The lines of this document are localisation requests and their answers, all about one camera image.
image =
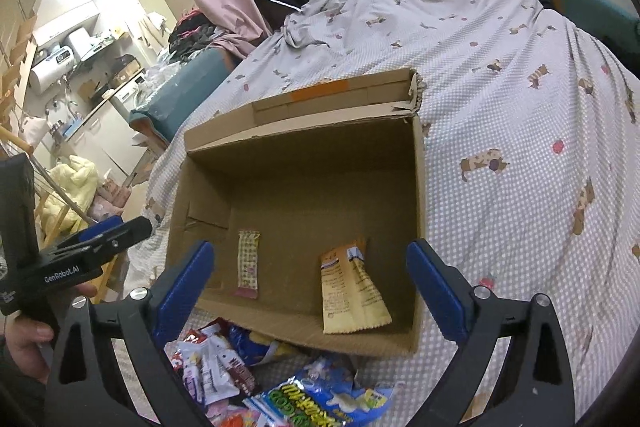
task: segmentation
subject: black sleeve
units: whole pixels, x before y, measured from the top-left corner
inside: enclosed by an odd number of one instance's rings
[[[6,421],[2,424],[44,425],[44,394],[44,384],[22,374],[0,336],[0,419]]]

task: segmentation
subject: checkered snack wrapper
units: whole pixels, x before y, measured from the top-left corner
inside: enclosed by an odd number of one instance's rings
[[[235,295],[258,298],[258,240],[257,230],[238,231],[238,289]]]

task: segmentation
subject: open cardboard box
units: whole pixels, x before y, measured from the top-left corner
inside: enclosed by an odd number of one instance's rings
[[[405,251],[424,236],[418,76],[404,69],[260,100],[185,135],[167,254],[197,240],[215,268],[198,307],[302,346],[369,356],[417,348],[422,301]],[[238,288],[238,231],[258,230],[258,298]],[[367,239],[365,267],[388,326],[322,333],[321,254]]]

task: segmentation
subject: cabinet door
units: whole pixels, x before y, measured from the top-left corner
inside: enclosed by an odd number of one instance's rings
[[[111,103],[105,103],[86,123],[87,130],[105,153],[124,171],[131,174],[145,148],[132,145],[136,134]]]
[[[107,171],[111,169],[111,179],[118,185],[124,183],[127,175],[109,158],[86,129],[77,130],[69,140],[68,146],[71,149],[69,152],[92,161],[98,169],[100,177],[107,174]]]

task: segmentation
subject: blue snack bag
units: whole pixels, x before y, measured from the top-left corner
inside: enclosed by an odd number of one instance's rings
[[[388,409],[393,385],[363,388],[338,357],[325,355],[289,380],[244,403],[274,425],[292,427],[364,426]]]

